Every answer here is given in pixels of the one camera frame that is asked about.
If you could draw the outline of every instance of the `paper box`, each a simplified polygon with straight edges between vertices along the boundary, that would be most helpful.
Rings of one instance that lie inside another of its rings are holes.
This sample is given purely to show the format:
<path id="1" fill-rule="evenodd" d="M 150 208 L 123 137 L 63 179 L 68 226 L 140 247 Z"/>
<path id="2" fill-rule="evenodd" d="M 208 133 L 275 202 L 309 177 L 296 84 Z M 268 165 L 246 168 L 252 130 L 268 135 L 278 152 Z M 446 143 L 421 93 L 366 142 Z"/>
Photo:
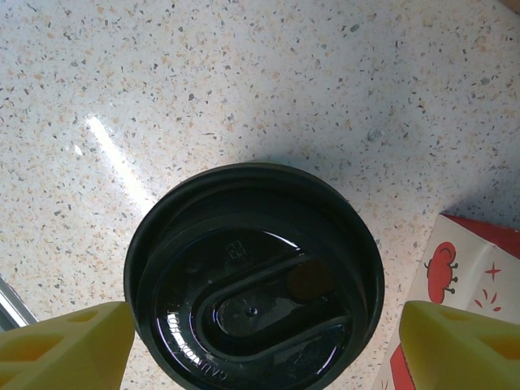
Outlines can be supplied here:
<path id="1" fill-rule="evenodd" d="M 440 215 L 408 301 L 431 301 L 520 323 L 520 232 Z M 414 390 L 394 331 L 373 390 Z"/>

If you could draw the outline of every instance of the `terrazzo surface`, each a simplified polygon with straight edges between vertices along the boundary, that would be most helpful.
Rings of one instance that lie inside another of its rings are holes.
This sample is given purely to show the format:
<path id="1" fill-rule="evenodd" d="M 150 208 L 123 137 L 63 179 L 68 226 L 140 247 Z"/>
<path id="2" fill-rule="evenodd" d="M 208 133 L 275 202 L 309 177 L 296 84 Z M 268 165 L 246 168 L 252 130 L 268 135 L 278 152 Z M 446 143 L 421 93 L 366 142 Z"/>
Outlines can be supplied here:
<path id="1" fill-rule="evenodd" d="M 0 272 L 39 319 L 122 300 L 150 207 L 207 168 L 299 167 L 386 275 L 371 388 L 438 213 L 518 228 L 520 16 L 493 0 L 0 2 Z M 122 388 L 179 388 L 137 340 Z"/>

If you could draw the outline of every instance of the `black plastic lid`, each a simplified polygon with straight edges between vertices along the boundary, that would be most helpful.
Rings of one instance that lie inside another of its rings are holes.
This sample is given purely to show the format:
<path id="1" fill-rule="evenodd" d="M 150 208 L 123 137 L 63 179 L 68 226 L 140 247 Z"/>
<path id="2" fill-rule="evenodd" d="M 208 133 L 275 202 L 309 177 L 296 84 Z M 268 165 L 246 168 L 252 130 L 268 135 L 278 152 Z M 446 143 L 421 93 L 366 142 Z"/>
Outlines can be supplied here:
<path id="1" fill-rule="evenodd" d="M 365 347 L 384 274 L 366 226 L 316 177 L 266 163 L 194 176 L 137 229 L 124 287 L 188 389 L 321 389 Z"/>

